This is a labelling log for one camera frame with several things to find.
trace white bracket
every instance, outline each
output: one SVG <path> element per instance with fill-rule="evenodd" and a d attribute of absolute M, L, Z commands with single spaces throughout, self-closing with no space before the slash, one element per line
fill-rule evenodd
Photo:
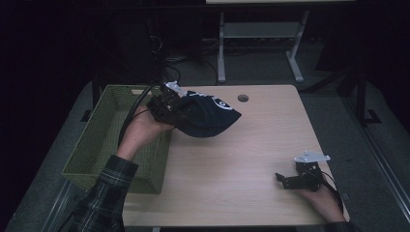
<path fill-rule="evenodd" d="M 329 156 L 324 156 L 322 154 L 313 153 L 305 151 L 301 156 L 295 158 L 296 162 L 316 162 L 316 161 L 327 161 L 331 158 Z"/>
<path fill-rule="evenodd" d="M 181 87 L 179 87 L 179 85 L 177 84 L 177 81 L 173 81 L 173 82 L 166 82 L 165 86 L 168 87 L 169 89 L 177 92 L 178 94 L 182 95 L 182 96 L 186 96 L 187 92 L 182 90 Z"/>

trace white logo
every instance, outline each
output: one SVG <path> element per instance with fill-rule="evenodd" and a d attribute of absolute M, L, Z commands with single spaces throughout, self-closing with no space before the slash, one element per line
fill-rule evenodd
<path fill-rule="evenodd" d="M 208 97 L 208 95 L 202 94 L 202 93 L 198 93 L 198 92 L 192 93 L 192 94 L 190 94 L 190 96 Z M 219 108 L 226 109 L 226 110 L 232 110 L 232 109 L 233 109 L 233 108 L 232 108 L 231 106 L 229 106 L 227 103 L 221 101 L 221 100 L 218 99 L 218 98 L 212 97 L 212 100 L 214 101 L 215 105 L 216 105 L 217 107 L 219 107 Z"/>

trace storage bin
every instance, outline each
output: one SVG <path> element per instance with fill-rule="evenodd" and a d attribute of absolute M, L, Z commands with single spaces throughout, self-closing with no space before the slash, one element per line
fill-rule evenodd
<path fill-rule="evenodd" d="M 96 105 L 84 132 L 80 136 L 62 175 L 81 189 L 90 189 L 118 148 L 118 136 L 133 103 L 147 86 L 107 85 Z M 154 88 L 141 105 L 153 95 Z M 143 147 L 134 159 L 139 165 L 129 192 L 161 193 L 168 158 L 171 131 L 161 133 Z"/>

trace metal stand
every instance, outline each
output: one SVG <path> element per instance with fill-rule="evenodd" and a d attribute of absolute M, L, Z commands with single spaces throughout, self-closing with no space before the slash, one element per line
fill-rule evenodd
<path fill-rule="evenodd" d="M 224 83 L 225 62 L 223 59 L 223 40 L 225 38 L 294 38 L 295 43 L 286 58 L 296 81 L 303 82 L 299 66 L 295 60 L 301 43 L 309 11 L 304 11 L 299 22 L 224 22 L 223 12 L 220 13 L 220 52 L 218 54 L 218 81 Z"/>
<path fill-rule="evenodd" d="M 357 96 L 356 96 L 356 116 L 363 127 L 367 124 L 379 124 L 381 123 L 376 112 L 372 109 L 368 109 L 367 112 L 370 118 L 367 118 L 366 113 L 366 75 L 362 72 L 359 73 L 359 80 L 357 86 Z"/>

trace hole in table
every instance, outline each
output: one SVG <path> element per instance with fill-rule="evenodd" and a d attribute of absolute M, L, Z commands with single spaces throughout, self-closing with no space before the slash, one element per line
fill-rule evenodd
<path fill-rule="evenodd" d="M 247 102 L 249 100 L 248 95 L 239 95 L 238 96 L 238 101 L 239 102 Z"/>

